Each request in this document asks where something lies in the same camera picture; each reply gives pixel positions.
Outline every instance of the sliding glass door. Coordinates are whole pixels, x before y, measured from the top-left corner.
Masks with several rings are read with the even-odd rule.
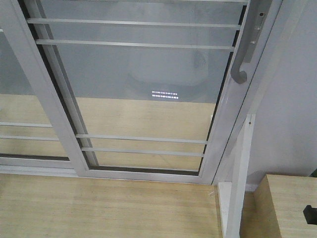
[[[0,72],[0,155],[68,160],[3,31]]]
[[[243,4],[25,4],[36,43],[65,72],[56,80],[78,106],[71,116],[80,112],[87,130],[76,137],[90,140],[81,149],[94,167],[199,172]]]
[[[233,69],[277,13],[259,2],[4,0],[0,24],[78,175],[210,183],[252,79]]]

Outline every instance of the horizontal metal bar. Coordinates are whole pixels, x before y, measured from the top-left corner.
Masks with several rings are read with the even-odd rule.
[[[130,43],[130,42],[44,40],[44,39],[39,39],[39,40],[36,40],[35,42],[37,45],[77,44],[77,45],[99,45],[99,46],[128,46],[128,47],[143,47],[143,48],[226,50],[231,52],[234,51],[233,46],[171,45],[171,44],[147,44],[147,43]]]
[[[59,141],[58,138],[52,138],[52,137],[15,136],[15,135],[0,135],[0,139]]]
[[[23,127],[47,127],[47,128],[52,127],[51,124],[16,123],[16,122],[3,122],[3,121],[0,121],[0,125],[23,126]]]
[[[91,135],[77,134],[77,138],[93,138],[93,139],[114,139],[114,140],[139,140],[139,141],[158,141],[158,142],[177,142],[177,143],[194,143],[206,145],[206,140],[186,140],[186,139],[170,139],[170,138],[154,138],[154,137],[137,137],[137,136],[119,136],[119,135]]]
[[[60,19],[60,18],[28,18],[31,24],[48,23],[92,23],[104,25],[126,25],[126,26],[162,26],[162,27],[217,27],[233,28],[240,30],[240,25],[234,24],[209,24],[209,23],[178,23],[178,22],[145,22],[145,21],[106,21],[106,20],[87,20],[87,19]]]
[[[82,0],[82,1],[112,1],[112,2],[153,2],[153,3],[178,3],[178,2],[236,2],[247,4],[248,0]]]
[[[0,165],[72,169],[70,161],[0,157]]]
[[[0,174],[78,177],[74,169],[1,165]]]
[[[82,147],[82,151],[104,151],[119,153],[136,153],[136,154],[157,154],[157,155],[180,155],[180,156],[197,156],[203,157],[201,153],[177,152],[177,151],[158,151],[158,150],[126,150],[126,149],[110,149],[110,148],[91,148]]]

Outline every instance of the wooden surface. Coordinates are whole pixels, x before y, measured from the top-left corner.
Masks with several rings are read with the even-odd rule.
[[[308,225],[303,214],[306,205],[317,207],[317,178],[267,175],[255,195],[257,206],[263,203],[259,213],[266,212],[269,223],[264,226],[271,232],[266,237],[317,236],[317,226]]]
[[[38,99],[0,95],[0,121],[49,124]],[[214,104],[77,98],[90,134],[206,140]],[[0,126],[0,134],[56,137],[51,128]],[[204,145],[92,139],[94,147],[202,153]],[[0,140],[1,153],[67,156],[59,142]],[[201,158],[98,152],[101,165],[197,170]]]
[[[0,175],[1,238],[220,238],[216,188]]]

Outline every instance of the gray wall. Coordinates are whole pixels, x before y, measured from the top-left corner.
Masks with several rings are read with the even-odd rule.
[[[317,168],[317,1],[308,1],[257,112],[249,184]]]

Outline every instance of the metal rail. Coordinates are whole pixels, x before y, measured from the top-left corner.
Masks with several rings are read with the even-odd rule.
[[[142,48],[225,50],[225,51],[231,51],[231,52],[234,51],[233,46],[172,45],[172,44],[147,44],[147,43],[130,43],[130,42],[44,40],[44,39],[39,39],[39,40],[36,40],[35,42],[37,45],[76,44],[76,45],[97,45],[97,46],[127,46],[127,47],[142,47]]]
[[[177,142],[177,143],[194,143],[194,144],[204,144],[204,145],[208,143],[208,141],[206,141],[206,140],[186,140],[186,139],[139,137],[139,136],[119,136],[119,135],[77,134],[76,138]]]
[[[240,25],[235,24],[209,24],[209,23],[179,23],[179,22],[145,22],[145,21],[108,21],[108,20],[87,20],[87,19],[60,19],[60,18],[28,18],[30,24],[50,23],[87,23],[101,25],[123,25],[123,26],[158,26],[158,27],[215,27],[233,28],[240,30]]]

